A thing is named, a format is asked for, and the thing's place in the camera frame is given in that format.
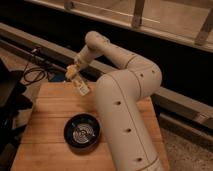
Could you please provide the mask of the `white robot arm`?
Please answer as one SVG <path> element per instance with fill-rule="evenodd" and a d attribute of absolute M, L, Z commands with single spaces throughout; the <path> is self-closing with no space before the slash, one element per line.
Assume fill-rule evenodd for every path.
<path fill-rule="evenodd" d="M 95 103 L 116 171 L 164 171 L 137 102 L 155 93 L 162 73 L 153 61 L 124 49 L 96 31 L 85 36 L 85 46 L 67 67 L 65 77 L 80 94 L 90 92 L 80 71 L 100 56 L 116 67 L 98 78 Z"/>

